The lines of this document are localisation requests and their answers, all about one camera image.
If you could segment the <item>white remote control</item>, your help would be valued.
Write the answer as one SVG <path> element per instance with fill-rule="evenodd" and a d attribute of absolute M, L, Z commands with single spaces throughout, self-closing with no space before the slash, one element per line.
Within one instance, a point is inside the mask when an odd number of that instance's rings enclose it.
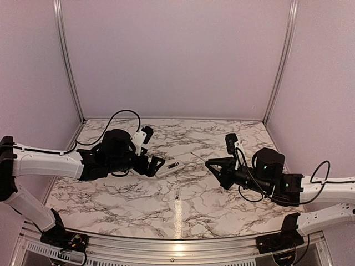
<path fill-rule="evenodd" d="M 166 163 L 160 167 L 155 176 L 157 178 L 162 178 L 173 174 L 174 172 L 180 171 L 185 167 L 185 164 L 180 160 L 166 161 Z"/>

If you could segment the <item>white battery cover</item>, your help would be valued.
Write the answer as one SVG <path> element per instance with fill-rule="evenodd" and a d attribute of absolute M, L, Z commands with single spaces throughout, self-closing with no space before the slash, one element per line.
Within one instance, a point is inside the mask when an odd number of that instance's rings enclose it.
<path fill-rule="evenodd" d="M 177 186 L 174 192 L 174 200 L 179 200 L 181 197 L 181 187 Z"/>

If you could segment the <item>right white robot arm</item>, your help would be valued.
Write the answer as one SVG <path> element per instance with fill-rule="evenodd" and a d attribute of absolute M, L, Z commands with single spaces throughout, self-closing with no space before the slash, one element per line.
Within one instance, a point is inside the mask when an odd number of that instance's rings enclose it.
<path fill-rule="evenodd" d="M 239 148 L 229 148 L 229 157 L 209 159 L 205 166 L 229 190 L 232 185 L 262 194 L 284 207 L 299 207 L 311 203 L 332 203 L 331 207 L 308 213 L 289 214 L 282 229 L 275 235 L 275 244 L 287 248 L 296 240 L 296 233 L 306 236 L 329 226 L 354 222 L 354 177 L 330 180 L 327 176 L 284 173 L 283 154 L 262 148 L 246 163 Z"/>

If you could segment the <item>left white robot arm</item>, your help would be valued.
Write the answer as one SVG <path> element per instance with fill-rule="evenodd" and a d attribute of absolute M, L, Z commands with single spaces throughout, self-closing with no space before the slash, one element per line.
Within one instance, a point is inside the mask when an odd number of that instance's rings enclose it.
<path fill-rule="evenodd" d="M 62 176 L 94 181 L 108 175 L 123 177 L 130 170 L 152 177 L 165 163 L 162 158 L 146 154 L 144 145 L 153 132 L 148 126 L 134 135 L 121 129 L 109 130 L 91 149 L 70 151 L 38 150 L 17 145 L 11 136 L 5 136 L 1 140 L 1 202 L 32 221 L 57 246 L 64 247 L 70 242 L 70 234 L 60 215 L 17 185 L 16 177 Z"/>

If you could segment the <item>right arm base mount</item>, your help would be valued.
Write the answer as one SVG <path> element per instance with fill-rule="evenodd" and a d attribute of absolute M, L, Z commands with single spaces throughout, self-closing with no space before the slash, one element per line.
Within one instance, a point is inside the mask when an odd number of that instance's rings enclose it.
<path fill-rule="evenodd" d="M 303 237 L 296 231 L 280 231 L 256 238 L 257 249 L 260 254 L 277 252 L 303 245 Z"/>

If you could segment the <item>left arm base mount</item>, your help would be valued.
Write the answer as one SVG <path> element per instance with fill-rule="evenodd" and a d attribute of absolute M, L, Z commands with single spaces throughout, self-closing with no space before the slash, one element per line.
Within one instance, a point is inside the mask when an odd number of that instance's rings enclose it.
<path fill-rule="evenodd" d="M 65 250 L 73 250 L 76 252 L 85 252 L 88 244 L 88 235 L 82 233 L 74 233 L 70 231 L 61 232 L 44 232 L 40 241 Z"/>

